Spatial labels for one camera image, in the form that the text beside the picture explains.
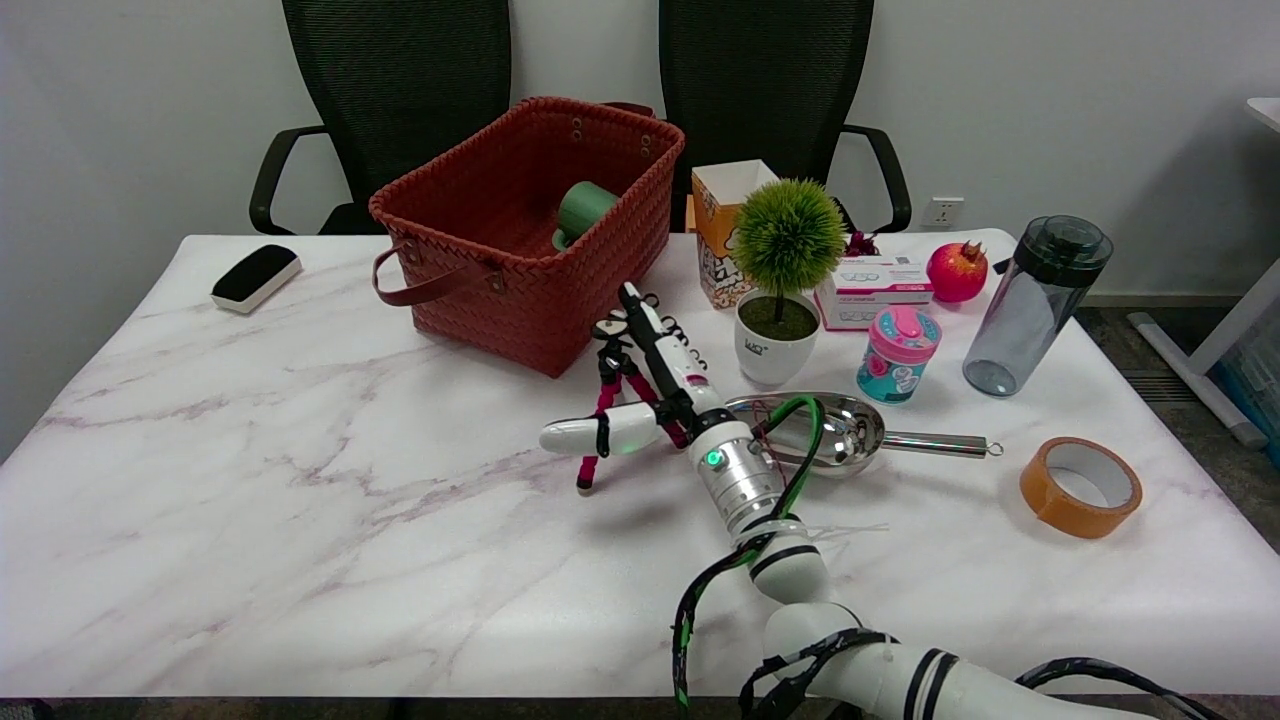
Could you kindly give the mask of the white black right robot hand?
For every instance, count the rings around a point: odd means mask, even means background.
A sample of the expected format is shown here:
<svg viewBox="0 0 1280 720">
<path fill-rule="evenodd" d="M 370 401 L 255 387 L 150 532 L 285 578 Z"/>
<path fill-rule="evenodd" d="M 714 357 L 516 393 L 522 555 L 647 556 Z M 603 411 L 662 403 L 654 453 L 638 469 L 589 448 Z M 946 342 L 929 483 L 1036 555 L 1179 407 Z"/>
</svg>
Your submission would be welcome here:
<svg viewBox="0 0 1280 720">
<path fill-rule="evenodd" d="M 548 452 L 598 457 L 632 454 L 657 441 L 667 424 L 676 424 L 687 439 L 695 441 L 710 428 L 735 420 L 707 379 L 703 363 L 675 329 L 664 325 L 636 287 L 622 283 L 618 297 L 621 309 L 611 314 L 611 322 L 622 322 L 625 328 L 616 334 L 627 336 L 643 352 L 657 398 L 552 423 L 539 436 L 539 445 Z"/>
</svg>

